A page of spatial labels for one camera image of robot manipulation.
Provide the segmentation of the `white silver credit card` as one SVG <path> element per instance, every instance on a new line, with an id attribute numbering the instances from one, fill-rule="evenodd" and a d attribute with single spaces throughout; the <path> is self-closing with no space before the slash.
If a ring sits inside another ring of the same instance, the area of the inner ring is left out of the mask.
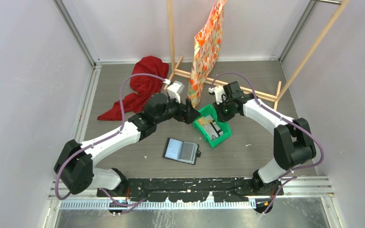
<path id="1" fill-rule="evenodd" d="M 216 124 L 215 121 L 206 125 L 201 125 L 201 127 L 205 130 L 206 134 L 212 141 L 223 135 L 222 129 Z"/>

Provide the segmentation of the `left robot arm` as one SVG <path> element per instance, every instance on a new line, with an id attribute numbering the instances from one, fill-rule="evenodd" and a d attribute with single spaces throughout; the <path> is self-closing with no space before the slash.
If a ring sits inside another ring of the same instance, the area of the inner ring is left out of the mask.
<path id="1" fill-rule="evenodd" d="M 87 188 L 109 190 L 114 196 L 126 193 L 126 177 L 116 168 L 100 169 L 96 165 L 113 152 L 130 144 L 147 138 L 156 131 L 157 125 L 175 119 L 191 124 L 200 117 L 186 99 L 184 104 L 176 98 L 163 93 L 154 94 L 144 105 L 143 110 L 116 129 L 85 142 L 68 141 L 54 166 L 56 173 L 55 194 L 59 194 L 59 183 L 62 182 L 70 194 L 77 195 Z"/>

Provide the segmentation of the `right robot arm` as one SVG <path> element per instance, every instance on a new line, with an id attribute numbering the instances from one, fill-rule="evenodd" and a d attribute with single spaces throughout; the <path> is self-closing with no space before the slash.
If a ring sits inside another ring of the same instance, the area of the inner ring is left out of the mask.
<path id="1" fill-rule="evenodd" d="M 254 94 L 244 93 L 237 81 L 208 91 L 215 96 L 213 107 L 219 122 L 240 114 L 256 121 L 273 136 L 272 160 L 253 173 L 251 184 L 255 193 L 266 194 L 284 173 L 315 158 L 317 152 L 304 118 L 281 115 Z"/>

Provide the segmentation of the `black card holder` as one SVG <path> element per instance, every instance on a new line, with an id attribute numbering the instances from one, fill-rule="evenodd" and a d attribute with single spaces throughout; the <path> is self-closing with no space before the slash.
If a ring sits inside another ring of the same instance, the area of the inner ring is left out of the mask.
<path id="1" fill-rule="evenodd" d="M 163 158 L 195 165 L 197 158 L 200 158 L 201 154 L 202 152 L 199 150 L 199 144 L 197 143 L 167 138 Z"/>

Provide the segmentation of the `floral orange gift bag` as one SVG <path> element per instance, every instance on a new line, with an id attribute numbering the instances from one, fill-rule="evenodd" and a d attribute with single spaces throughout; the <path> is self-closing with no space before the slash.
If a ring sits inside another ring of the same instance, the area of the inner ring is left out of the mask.
<path id="1" fill-rule="evenodd" d="M 214 1 L 205 25 L 194 37 L 194 59 L 187 94 L 193 107 L 199 104 L 205 81 L 220 54 L 225 3 L 226 0 Z"/>

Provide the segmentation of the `yellow credit card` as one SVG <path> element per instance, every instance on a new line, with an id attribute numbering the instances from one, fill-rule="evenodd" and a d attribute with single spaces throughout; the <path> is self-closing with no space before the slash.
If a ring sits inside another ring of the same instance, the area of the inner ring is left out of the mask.
<path id="1" fill-rule="evenodd" d="M 197 122 L 199 125 L 206 125 L 206 124 L 210 124 L 214 121 L 214 119 L 212 118 L 211 115 L 207 115 L 207 116 L 203 116 L 200 117 Z"/>

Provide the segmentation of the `green plastic bin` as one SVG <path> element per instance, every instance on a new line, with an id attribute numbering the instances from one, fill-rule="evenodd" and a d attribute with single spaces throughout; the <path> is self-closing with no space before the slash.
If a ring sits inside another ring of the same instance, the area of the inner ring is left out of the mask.
<path id="1" fill-rule="evenodd" d="M 206 105 L 199 112 L 201 115 L 193 122 L 193 126 L 212 148 L 231 137 L 229 124 L 217 120 L 216 110 L 211 104 Z"/>

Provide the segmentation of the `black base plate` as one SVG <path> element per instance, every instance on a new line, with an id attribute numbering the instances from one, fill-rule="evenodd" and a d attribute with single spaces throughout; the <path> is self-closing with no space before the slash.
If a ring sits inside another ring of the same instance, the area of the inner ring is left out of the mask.
<path id="1" fill-rule="evenodd" d="M 128 198 L 149 202 L 204 202 L 213 197 L 214 202 L 244 202 L 249 196 L 270 198 L 280 187 L 280 181 L 264 186 L 256 185 L 251 178 L 129 178 L 115 190 L 108 190 L 113 198 Z"/>

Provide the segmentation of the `red cloth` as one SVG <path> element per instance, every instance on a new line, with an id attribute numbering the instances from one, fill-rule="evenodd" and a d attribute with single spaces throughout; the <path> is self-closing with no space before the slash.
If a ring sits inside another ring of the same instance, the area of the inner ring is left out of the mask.
<path id="1" fill-rule="evenodd" d="M 159 93 L 162 88 L 162 80 L 144 76 L 143 73 L 152 74 L 161 78 L 167 78 L 169 73 L 169 64 L 163 62 L 160 58 L 147 56 L 137 62 L 133 68 L 132 74 L 138 74 L 129 81 L 133 90 L 123 99 L 123 108 L 126 113 L 139 113 L 143 106 L 154 93 Z"/>

